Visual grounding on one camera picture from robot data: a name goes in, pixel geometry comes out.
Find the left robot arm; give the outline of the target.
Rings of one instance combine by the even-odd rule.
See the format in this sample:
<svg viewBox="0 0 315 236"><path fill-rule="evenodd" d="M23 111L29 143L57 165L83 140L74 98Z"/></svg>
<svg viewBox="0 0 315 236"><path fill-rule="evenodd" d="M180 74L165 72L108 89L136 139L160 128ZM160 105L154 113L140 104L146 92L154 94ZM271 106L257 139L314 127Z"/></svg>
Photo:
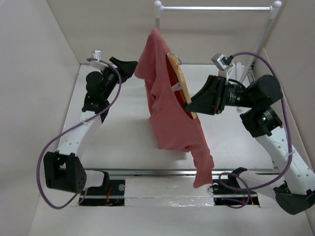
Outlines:
<svg viewBox="0 0 315 236"><path fill-rule="evenodd" d="M103 60L90 58L96 70L86 76L86 95L79 117L79 125L70 130L66 140L54 152L44 155L46 186L72 193L81 193L87 183L87 173L80 161L89 139L103 124L109 108L108 98L115 87L132 77L136 61L110 58L111 65Z"/></svg>

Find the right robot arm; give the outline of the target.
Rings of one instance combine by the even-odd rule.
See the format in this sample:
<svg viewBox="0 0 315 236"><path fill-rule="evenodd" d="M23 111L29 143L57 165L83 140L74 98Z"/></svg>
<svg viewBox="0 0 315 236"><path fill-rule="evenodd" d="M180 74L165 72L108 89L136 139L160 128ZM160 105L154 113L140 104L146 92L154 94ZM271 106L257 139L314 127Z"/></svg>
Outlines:
<svg viewBox="0 0 315 236"><path fill-rule="evenodd" d="M188 112L218 115L226 106L245 107L242 124L270 155L279 170L275 179L258 175L246 168L227 174L220 184L232 193L257 192L271 199L291 215L315 204L315 175L291 142L286 118L280 118L272 105L283 99L278 79L264 75L245 86L221 76L209 76L202 89L184 105Z"/></svg>

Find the red t shirt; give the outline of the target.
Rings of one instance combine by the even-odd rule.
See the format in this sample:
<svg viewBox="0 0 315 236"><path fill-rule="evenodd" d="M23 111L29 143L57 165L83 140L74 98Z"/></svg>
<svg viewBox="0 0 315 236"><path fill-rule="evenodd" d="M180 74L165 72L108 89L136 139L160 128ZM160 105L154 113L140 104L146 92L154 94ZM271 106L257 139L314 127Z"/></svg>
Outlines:
<svg viewBox="0 0 315 236"><path fill-rule="evenodd" d="M157 147L190 152L196 167L194 188L211 184L213 157L198 118L192 119L178 102L172 89L167 63L171 50L158 29L153 29L138 60L135 77L143 79L150 113L150 124Z"/></svg>

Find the wooden clothes hanger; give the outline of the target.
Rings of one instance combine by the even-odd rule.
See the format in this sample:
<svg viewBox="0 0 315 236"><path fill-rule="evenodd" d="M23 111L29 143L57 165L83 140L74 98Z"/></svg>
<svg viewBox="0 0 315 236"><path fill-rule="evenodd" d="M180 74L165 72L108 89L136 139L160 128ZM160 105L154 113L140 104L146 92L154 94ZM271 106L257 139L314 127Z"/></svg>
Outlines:
<svg viewBox="0 0 315 236"><path fill-rule="evenodd" d="M191 103L191 97L188 91L186 80L181 69L181 61L172 52L167 53L165 56L166 66L171 88L175 94L175 97L182 108L182 110L191 119L196 119L197 114L195 112L187 112L184 110L184 105Z"/></svg>

